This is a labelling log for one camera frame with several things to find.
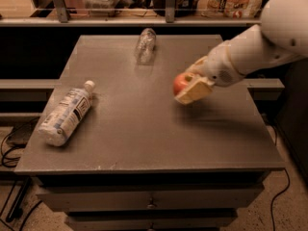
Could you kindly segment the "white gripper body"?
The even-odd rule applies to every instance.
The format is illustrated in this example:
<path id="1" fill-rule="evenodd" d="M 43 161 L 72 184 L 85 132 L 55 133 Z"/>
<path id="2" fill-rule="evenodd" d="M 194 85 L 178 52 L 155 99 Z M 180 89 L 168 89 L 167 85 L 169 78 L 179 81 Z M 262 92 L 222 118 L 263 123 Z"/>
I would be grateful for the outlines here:
<path id="1" fill-rule="evenodd" d="M 218 87 L 229 87 L 240 82 L 244 76 L 231 62 L 229 40 L 213 48 L 204 60 L 202 74 Z"/>

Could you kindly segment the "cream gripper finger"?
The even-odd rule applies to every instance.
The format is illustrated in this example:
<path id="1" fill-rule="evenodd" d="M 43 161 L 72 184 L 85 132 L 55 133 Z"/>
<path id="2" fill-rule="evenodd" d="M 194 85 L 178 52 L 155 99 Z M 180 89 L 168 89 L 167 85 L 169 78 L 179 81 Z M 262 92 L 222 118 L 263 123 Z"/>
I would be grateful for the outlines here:
<path id="1" fill-rule="evenodd" d="M 214 82 L 207 77 L 198 74 L 188 74 L 188 85 L 182 89 L 177 95 L 174 94 L 175 100 L 183 105 L 188 105 L 194 101 L 200 100 L 213 91 Z"/>
<path id="2" fill-rule="evenodd" d="M 198 59 L 195 63 L 191 64 L 186 71 L 193 74 L 204 75 L 207 66 L 207 56 Z"/>

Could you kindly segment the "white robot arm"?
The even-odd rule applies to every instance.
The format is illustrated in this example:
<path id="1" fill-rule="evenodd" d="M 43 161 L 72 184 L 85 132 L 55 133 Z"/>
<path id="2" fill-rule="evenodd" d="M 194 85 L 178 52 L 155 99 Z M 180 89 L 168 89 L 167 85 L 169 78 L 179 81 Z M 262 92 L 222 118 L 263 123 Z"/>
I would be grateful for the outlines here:
<path id="1" fill-rule="evenodd" d="M 308 0 L 269 0 L 259 25 L 213 48 L 182 74 L 175 100 L 187 105 L 248 74 L 308 57 Z"/>

